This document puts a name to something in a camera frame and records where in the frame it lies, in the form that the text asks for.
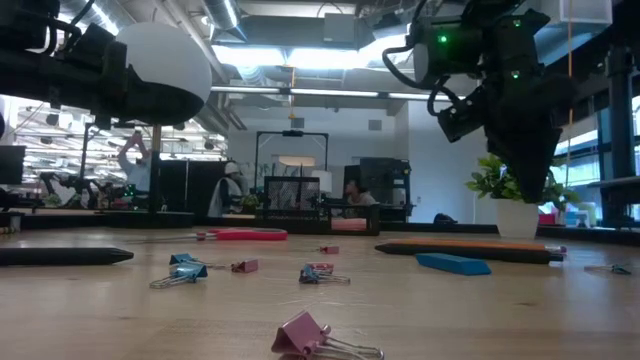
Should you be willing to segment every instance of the blue binder clip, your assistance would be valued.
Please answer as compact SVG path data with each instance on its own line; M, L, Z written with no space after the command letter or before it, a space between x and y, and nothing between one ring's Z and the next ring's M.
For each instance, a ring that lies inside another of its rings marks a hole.
M218 264L212 264L212 263L206 263L204 261L200 261L198 258L194 258L193 256L189 255L189 254L172 254L171 255L171 259L169 259L169 265L175 265L175 264L180 264L180 263L193 263L193 264L200 264L200 265L204 265L206 267L208 267L209 269L214 269L214 270L222 270L222 269L226 269L229 266L227 265L218 265Z
M171 259L169 260L169 265L179 264L182 262L195 262L196 260L197 259L189 254L172 254Z
M300 270L298 282L300 284L322 284L330 282L350 284L351 279L346 276L338 276L327 274L323 271L315 271L312 266L307 264L302 268L302 270Z
M182 262L171 267L169 276L164 279L152 281L149 287L152 289L165 289L187 282L195 283L197 278L207 277L208 275L206 266L191 262Z

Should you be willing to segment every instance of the binder clip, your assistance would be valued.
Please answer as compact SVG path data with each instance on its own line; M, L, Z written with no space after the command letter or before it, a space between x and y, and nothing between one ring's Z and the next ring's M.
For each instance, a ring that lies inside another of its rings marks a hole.
M599 271L610 271L616 275L631 275L631 270L633 267L629 267L626 264L614 264L608 266L585 266L584 269L589 271L599 270Z
M171 266L169 276L164 279L152 281L149 287L152 289L165 289L183 283L195 283L197 278L207 277L207 268L202 264L181 262Z
M198 258L194 258L193 256L191 256L189 254L186 254L186 253L185 254L172 254L171 255L171 259L169 259L169 265L180 264L180 263L184 263L184 262L204 265L207 268L213 269L213 270L223 270L223 269L227 268L226 265L212 264L212 263L206 263L204 261L200 261Z
M323 254L338 254L340 253L340 246L324 246L318 249Z
M327 274L324 271L314 271L313 268L307 264L300 270L298 282L300 284L323 284L332 282L350 284L351 279L346 276Z
M258 270L258 260L245 260L239 263L231 264L231 271L240 273L250 273Z
M330 263L307 263L307 266L311 267L314 272L325 273L328 275L333 274L333 264Z
M329 325L320 328L311 315L303 311L278 328L271 351L305 360L314 355L332 359L384 359L382 350L334 339L329 336L330 332Z

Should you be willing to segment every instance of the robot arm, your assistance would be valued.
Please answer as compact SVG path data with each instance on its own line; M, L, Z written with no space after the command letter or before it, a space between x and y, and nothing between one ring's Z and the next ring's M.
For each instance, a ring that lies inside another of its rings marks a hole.
M0 93L89 109L102 129L114 117L180 124L208 100L211 67L180 30L139 23L116 37L91 24L82 34L75 24L84 11L71 24L59 12L60 0L0 1ZM67 40L56 49L58 30ZM48 34L46 49L29 50L43 48ZM165 50L170 61L156 56Z
M513 11L524 0L471 0L461 16L423 19L422 0L406 46L387 49L383 61L404 84L430 90L429 113L450 142L484 126L488 151L499 156L517 178L523 198L538 202L562 132L554 111L570 106L576 86L569 76L544 73L534 35L549 17ZM388 54L413 49L416 79L402 75ZM470 74L481 85L464 100L446 88L451 75ZM436 95L452 106L439 113Z

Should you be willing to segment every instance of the pink binder clip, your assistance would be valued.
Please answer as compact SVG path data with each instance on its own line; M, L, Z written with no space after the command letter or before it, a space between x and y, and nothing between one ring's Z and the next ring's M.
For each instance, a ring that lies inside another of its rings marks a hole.
M298 355L305 360L314 355L333 359L384 359L382 350L358 346L329 336L331 327L320 326L303 311L278 328L271 351L276 354Z
M338 254L340 252L340 246L324 246L318 249L318 251L325 254Z
M307 263L311 270L323 274L333 274L333 264L330 263Z
M245 260L245 261L231 265L231 271L233 272L248 273L248 272L254 272L257 270L258 270L257 259Z

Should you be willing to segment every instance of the wooden table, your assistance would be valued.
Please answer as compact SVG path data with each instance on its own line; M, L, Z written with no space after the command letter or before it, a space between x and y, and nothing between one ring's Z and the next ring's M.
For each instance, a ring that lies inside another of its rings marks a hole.
M373 249L416 234L122 242L179 233L79 229L0 238L4 247L116 245L136 254L113 266L0 269L0 359L278 359L270 353L276 329L303 309L330 324L338 338L381 347L387 359L640 356L640 277L583 270L640 264L638 249L572 242L565 244L564 263L490 262L492 275L464 277ZM314 252L327 244L339 245L340 254ZM180 252L222 263L257 257L260 270L212 270L197 284L149 289L150 281L167 275L169 255ZM351 285L298 284L305 262L325 260L351 277Z

